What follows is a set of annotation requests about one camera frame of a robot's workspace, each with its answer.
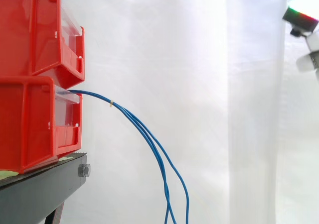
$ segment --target blue cable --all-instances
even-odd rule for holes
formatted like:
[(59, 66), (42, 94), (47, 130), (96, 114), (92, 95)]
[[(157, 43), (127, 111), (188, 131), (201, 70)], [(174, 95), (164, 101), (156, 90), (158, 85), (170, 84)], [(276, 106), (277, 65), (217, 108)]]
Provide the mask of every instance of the blue cable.
[[(88, 91), (81, 91), (81, 90), (70, 90), (70, 92), (76, 93), (76, 94), (85, 94), (85, 95), (89, 95), (89, 96), (93, 96), (96, 98), (99, 98), (101, 100), (104, 100), (108, 103), (111, 103), (111, 100), (93, 93), (93, 92), (88, 92)], [(166, 208), (166, 214), (165, 214), (165, 224), (167, 224), (168, 221), (168, 213), (170, 213), (171, 218), (173, 220), (173, 223), (176, 224), (176, 220), (170, 205), (170, 200), (169, 200), (169, 189), (168, 189), (168, 185), (167, 185), (167, 181), (166, 181), (166, 173), (165, 173), (165, 167), (164, 167), (164, 163), (163, 160), (154, 144), (154, 142), (152, 141), (151, 137), (153, 138), (153, 140), (156, 142), (156, 144), (159, 146), (159, 148), (162, 150), (163, 154), (165, 155), (165, 157), (167, 158), (170, 166), (172, 167), (172, 169), (175, 171), (176, 175), (178, 176), (178, 178), (180, 179), (184, 191), (185, 191), (185, 195), (186, 195), (186, 224), (188, 224), (188, 216), (189, 216), (189, 195), (188, 195), (188, 191), (187, 191), (187, 187), (186, 184), (182, 178), (182, 176), (179, 174), (178, 170), (175, 168), (175, 166), (173, 165), (171, 159), (169, 158), (168, 154), (166, 153), (166, 151), (164, 150), (164, 148), (162, 147), (162, 145), (160, 144), (160, 142), (154, 137), (154, 135), (149, 131), (149, 129), (134, 115), (132, 114), (129, 110), (125, 109), (124, 107), (120, 106), (119, 104), (113, 102), (112, 103), (113, 106), (115, 106), (119, 111), (121, 111), (125, 117), (138, 129), (138, 131), (141, 133), (141, 135), (144, 137), (144, 139), (146, 140), (146, 142), (148, 143), (148, 145), (150, 146), (158, 164), (159, 164), (159, 168), (162, 174), (162, 178), (164, 181), (164, 192), (165, 192), (165, 197), (166, 197), (166, 201), (167, 201), (167, 208)]]

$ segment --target screw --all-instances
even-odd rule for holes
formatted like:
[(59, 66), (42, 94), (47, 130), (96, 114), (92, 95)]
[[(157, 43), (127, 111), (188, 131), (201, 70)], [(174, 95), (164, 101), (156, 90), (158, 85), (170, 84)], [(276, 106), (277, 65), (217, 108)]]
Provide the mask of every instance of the screw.
[(78, 175), (82, 178), (87, 178), (91, 174), (91, 165), (90, 164), (80, 164)]

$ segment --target white curtain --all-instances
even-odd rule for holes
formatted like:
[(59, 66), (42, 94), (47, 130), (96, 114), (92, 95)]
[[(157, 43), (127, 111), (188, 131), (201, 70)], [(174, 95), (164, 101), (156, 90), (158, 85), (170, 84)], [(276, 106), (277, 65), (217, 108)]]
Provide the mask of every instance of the white curtain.
[[(307, 49), (285, 33), (287, 0), (64, 1), (86, 31), (78, 88), (155, 134), (187, 184), (190, 224), (318, 223), (319, 85), (295, 69)], [(92, 173), (62, 224), (164, 222), (159, 167), (118, 110), (84, 97), (81, 151)]]

